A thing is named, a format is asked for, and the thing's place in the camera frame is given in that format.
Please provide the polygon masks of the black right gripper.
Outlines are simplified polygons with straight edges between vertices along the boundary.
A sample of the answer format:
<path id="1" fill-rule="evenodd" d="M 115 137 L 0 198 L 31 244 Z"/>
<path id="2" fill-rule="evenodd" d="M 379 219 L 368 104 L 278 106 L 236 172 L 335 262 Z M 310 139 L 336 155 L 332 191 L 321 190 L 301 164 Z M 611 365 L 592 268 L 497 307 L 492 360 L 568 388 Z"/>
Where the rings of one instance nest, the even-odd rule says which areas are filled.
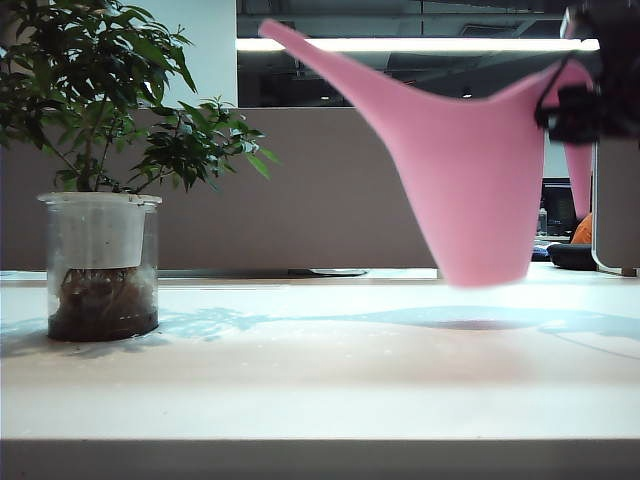
<path id="1" fill-rule="evenodd" d="M 534 118 L 549 140 L 586 145 L 602 137 L 639 136 L 639 3 L 585 1 L 566 8 L 560 36 L 594 39 L 601 70 L 596 92 L 582 85 L 558 90 L 558 104 L 539 99 Z"/>

